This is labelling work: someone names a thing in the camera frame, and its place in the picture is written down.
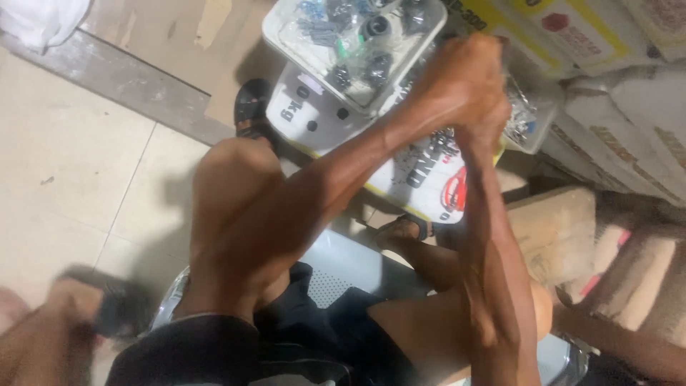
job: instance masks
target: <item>plastic bag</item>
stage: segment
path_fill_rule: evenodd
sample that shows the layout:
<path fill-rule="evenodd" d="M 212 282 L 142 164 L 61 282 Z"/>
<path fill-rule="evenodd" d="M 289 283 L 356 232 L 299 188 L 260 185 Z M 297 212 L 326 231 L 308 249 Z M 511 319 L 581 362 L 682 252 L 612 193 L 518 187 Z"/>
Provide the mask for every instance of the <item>plastic bag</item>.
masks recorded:
<path fill-rule="evenodd" d="M 90 0 L 2 0 L 0 30 L 43 50 L 62 44 L 83 19 Z"/>

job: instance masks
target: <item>black shorts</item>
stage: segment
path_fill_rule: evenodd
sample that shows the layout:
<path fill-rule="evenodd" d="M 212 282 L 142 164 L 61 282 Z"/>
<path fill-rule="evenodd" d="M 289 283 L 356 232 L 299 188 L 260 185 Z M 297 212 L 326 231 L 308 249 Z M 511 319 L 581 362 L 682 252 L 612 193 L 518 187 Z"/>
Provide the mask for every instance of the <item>black shorts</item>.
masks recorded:
<path fill-rule="evenodd" d="M 163 326 L 122 352 L 108 385 L 247 385 L 279 374 L 313 384 L 423 385 L 393 340 L 366 312 L 384 299 L 348 289 L 327 309 L 307 295 L 312 268 L 298 262 L 291 283 L 255 313 L 255 327 L 225 315 Z"/>

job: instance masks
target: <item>black sandal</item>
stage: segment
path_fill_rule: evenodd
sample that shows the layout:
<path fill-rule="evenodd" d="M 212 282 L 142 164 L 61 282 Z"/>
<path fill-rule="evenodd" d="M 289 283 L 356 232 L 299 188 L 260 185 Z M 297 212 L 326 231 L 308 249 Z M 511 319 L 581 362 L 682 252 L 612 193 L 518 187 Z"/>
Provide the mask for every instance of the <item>black sandal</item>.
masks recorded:
<path fill-rule="evenodd" d="M 267 105 L 272 95 L 272 87 L 265 79 L 251 79 L 247 81 L 236 95 L 236 103 L 233 108 L 234 124 L 248 120 L 262 121 L 254 123 L 247 128 L 236 128 L 236 137 L 243 138 L 266 138 L 274 149 L 278 143 L 278 136 L 267 121 Z"/>
<path fill-rule="evenodd" d="M 441 226 L 441 224 L 438 223 L 431 223 L 431 234 L 429 234 L 428 221 L 422 220 L 421 218 L 413 214 L 405 213 L 404 215 L 396 218 L 390 223 L 378 228 L 377 234 L 380 234 L 381 232 L 391 227 L 394 227 L 397 223 L 400 223 L 403 220 L 410 220 L 413 223 L 417 224 L 417 226 L 419 227 L 419 236 L 417 237 L 417 240 L 419 241 L 424 241 L 427 238 L 434 236 L 436 234 L 436 228 Z"/>
<path fill-rule="evenodd" d="M 73 266 L 59 279 L 74 279 L 103 291 L 93 330 L 106 338 L 133 338 L 145 332 L 152 320 L 152 303 L 146 291 L 135 284 L 95 271 Z"/>

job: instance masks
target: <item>white floor tile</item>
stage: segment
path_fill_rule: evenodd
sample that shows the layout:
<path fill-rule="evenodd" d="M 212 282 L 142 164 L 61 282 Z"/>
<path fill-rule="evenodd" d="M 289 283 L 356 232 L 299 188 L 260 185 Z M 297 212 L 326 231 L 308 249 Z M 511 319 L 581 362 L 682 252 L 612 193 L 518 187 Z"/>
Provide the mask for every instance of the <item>white floor tile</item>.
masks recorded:
<path fill-rule="evenodd" d="M 159 249 L 136 245 L 110 235 L 95 268 L 144 286 L 157 304 L 186 266 L 188 263 L 184 260 L 167 255 Z"/>
<path fill-rule="evenodd" d="M 209 149 L 158 125 L 123 200 L 112 233 L 188 260 L 191 180 Z"/>
<path fill-rule="evenodd" d="M 154 122 L 12 55 L 0 90 L 0 200 L 109 231 Z"/>
<path fill-rule="evenodd" d="M 0 285 L 37 307 L 64 268 L 95 265 L 106 236 L 59 214 L 0 198 Z"/>

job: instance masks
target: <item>hand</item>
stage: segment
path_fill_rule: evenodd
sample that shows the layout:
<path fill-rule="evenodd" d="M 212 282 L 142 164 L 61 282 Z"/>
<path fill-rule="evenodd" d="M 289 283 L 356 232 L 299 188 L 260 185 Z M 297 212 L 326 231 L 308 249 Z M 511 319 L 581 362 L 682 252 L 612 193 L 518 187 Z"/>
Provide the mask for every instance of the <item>hand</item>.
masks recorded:
<path fill-rule="evenodd" d="M 501 54 L 502 42 L 483 34 L 447 41 L 405 105 L 423 118 L 416 138 L 441 126 L 454 126 L 461 149 L 493 150 L 511 110 L 504 93 Z"/>

